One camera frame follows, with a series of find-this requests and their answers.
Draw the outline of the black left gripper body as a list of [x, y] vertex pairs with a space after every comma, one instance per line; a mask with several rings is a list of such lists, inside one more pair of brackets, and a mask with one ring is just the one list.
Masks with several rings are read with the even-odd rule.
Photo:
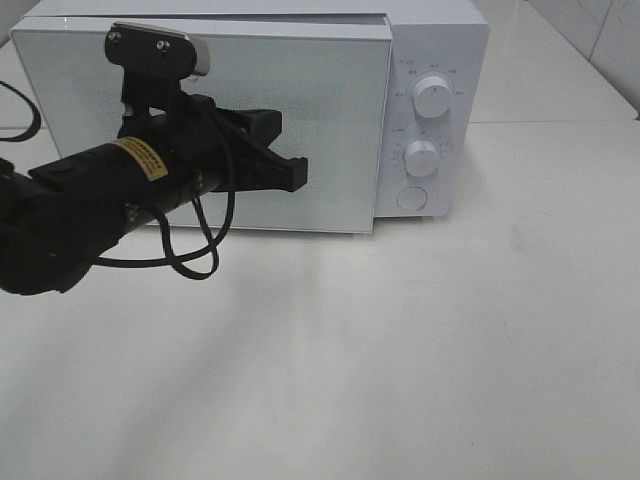
[[260, 148], [216, 115], [213, 100], [187, 98], [177, 117], [149, 116], [125, 135], [34, 168], [27, 230], [35, 235], [125, 235], [204, 193], [233, 185], [233, 148]]

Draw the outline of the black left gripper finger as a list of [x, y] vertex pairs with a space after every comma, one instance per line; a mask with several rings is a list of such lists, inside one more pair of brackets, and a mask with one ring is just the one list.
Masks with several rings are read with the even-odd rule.
[[217, 108], [216, 115], [243, 130], [256, 144], [265, 148], [270, 147], [282, 133], [282, 112], [279, 110]]
[[292, 193], [308, 181], [306, 157], [284, 158], [268, 148], [233, 148], [231, 158], [236, 192], [278, 190]]

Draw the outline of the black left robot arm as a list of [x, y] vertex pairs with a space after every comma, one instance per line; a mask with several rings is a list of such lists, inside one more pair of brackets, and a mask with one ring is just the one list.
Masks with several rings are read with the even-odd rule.
[[304, 157], [271, 149], [282, 130], [276, 110], [218, 108], [187, 95], [174, 112], [128, 117], [116, 140], [19, 174], [1, 165], [1, 287], [19, 295], [66, 292], [94, 266], [142, 269], [168, 266], [199, 280], [190, 268], [217, 259], [235, 204], [226, 204], [218, 231], [205, 245], [179, 254], [168, 214], [191, 205], [205, 221], [202, 197], [278, 190], [294, 192], [308, 180]]

